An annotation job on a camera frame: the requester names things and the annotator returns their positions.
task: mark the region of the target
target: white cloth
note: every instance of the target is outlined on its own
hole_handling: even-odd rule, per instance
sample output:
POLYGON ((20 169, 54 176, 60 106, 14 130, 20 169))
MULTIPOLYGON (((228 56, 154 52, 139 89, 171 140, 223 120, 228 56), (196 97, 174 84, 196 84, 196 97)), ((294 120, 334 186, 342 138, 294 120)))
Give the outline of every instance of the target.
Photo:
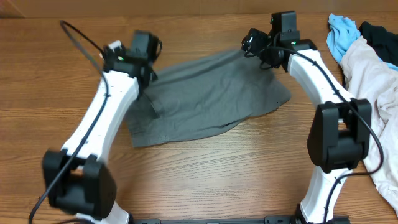
MULTIPOLYGON (((398 215, 398 72, 380 62, 362 37, 351 45, 340 65, 348 91, 356 98, 367 98, 372 104, 371 127, 384 152, 384 165, 372 179, 398 215)), ((379 150, 371 137, 369 154, 364 159, 366 169, 374 170, 379 161, 379 150)))

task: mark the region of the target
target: pile of clothes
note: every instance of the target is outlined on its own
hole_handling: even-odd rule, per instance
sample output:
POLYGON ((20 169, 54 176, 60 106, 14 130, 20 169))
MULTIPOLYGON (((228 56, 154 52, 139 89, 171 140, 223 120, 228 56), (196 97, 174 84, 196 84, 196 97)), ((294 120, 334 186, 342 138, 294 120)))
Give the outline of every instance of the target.
MULTIPOLYGON (((345 88, 356 98, 372 104, 371 127, 384 152, 384 165, 371 177, 380 194, 398 215, 398 35, 380 26, 343 16, 329 16, 327 44, 345 76, 345 88)), ((380 161, 371 138, 369 155, 364 160, 368 171, 380 161)))

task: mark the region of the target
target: blue cloth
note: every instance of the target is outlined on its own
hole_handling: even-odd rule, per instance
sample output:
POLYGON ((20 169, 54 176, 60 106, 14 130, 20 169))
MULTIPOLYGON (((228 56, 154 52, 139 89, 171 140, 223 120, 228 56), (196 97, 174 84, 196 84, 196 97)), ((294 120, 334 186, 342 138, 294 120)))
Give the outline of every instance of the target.
MULTIPOLYGON (((329 16, 329 28, 330 32, 326 43, 333 58, 340 63, 344 54, 346 54, 351 44, 361 36, 361 33, 356 28, 355 21, 347 17, 336 16, 333 13, 329 16)), ((398 71, 398 67, 395 65, 391 63, 386 63, 386 65, 398 71)))

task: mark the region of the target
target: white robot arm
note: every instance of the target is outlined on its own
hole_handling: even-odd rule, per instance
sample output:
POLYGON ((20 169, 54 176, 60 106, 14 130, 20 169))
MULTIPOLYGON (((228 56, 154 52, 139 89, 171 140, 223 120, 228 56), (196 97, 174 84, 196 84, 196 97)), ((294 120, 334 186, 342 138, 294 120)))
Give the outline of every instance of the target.
MULTIPOLYGON (((78 152, 73 165, 70 167, 71 171, 66 174, 73 178, 63 178, 63 181, 58 183, 51 191, 49 194, 50 205, 65 210, 68 213, 74 213, 77 217, 84 218, 95 224, 323 223, 325 204, 332 185, 336 178, 352 172, 359 160, 366 157, 369 135, 365 135, 361 132, 358 124, 352 121, 354 118, 350 116, 348 110, 341 103, 341 99, 336 96, 335 91, 327 82, 324 74, 322 74, 317 67, 297 54, 283 54, 281 51, 275 52, 275 50, 272 49, 256 51, 256 49, 259 49, 260 41, 261 44, 264 45, 278 38, 275 43, 281 43, 281 46, 290 47, 296 52, 316 61, 319 66, 326 71, 326 75, 344 99, 355 105, 359 113, 369 114, 371 108, 370 104, 367 104, 365 101, 353 99, 353 96, 337 82, 322 62, 319 51, 311 42, 307 40, 301 41, 299 39, 298 31, 295 29, 294 12, 282 12, 273 14, 272 16, 272 21, 274 21, 274 23, 270 35, 265 34, 266 36, 262 37, 261 35, 264 33, 251 29, 249 35, 243 40, 243 49, 259 56, 269 65, 274 64, 276 60, 282 62, 282 66, 300 83, 314 107, 317 109, 310 136, 308 137, 308 152, 311 160, 315 164, 315 169, 308 192, 298 206, 295 215, 265 217, 264 219, 160 221, 133 220, 131 214, 121 209, 115 202, 116 184, 106 168, 106 163, 108 161, 108 154, 112 141, 123 120, 123 116, 129 105, 137 99, 140 88, 143 88, 143 86, 142 77, 140 81, 140 77, 132 75, 131 72, 127 72, 134 69, 129 67, 129 69, 125 71, 125 65, 120 67, 120 63, 130 63, 132 66, 140 64, 136 59, 131 60, 131 58, 128 62, 123 61, 125 58, 121 57, 121 54, 115 53, 118 50, 124 49, 120 42, 115 42, 108 46, 108 50, 110 50, 111 53, 115 53, 111 54, 113 56, 113 58, 111 58, 113 60, 112 64, 106 64, 105 68, 107 69, 103 73, 109 83, 110 97, 108 98, 108 102, 87 139, 86 144, 78 152), (294 20, 294 23, 286 22, 291 19, 294 20), (338 123, 343 121, 346 123, 347 118, 350 118, 349 121, 354 127, 351 128, 349 132, 340 132, 338 130, 338 123), (72 172, 75 169, 81 169, 83 175, 76 176, 72 172)), ((147 52, 152 54, 156 53, 156 48, 153 48, 154 44, 148 44, 148 41, 136 41, 135 43, 133 41, 132 44, 143 44, 147 52)), ((49 186, 49 183, 53 181, 55 174, 59 172, 63 163, 65 163, 64 161, 75 152, 77 145, 79 145, 88 127, 93 122, 95 115, 100 110, 105 94, 104 82, 101 81, 97 94, 81 124, 71 138, 63 145, 62 151, 48 151, 44 156, 43 170, 46 186, 49 186)), ((370 115, 366 118, 366 121, 370 122, 370 115)), ((330 206, 327 210, 327 220, 331 221, 331 223, 349 223, 348 218, 339 219, 333 217, 333 207, 335 206, 343 184, 344 180, 337 185, 330 199, 330 206)))

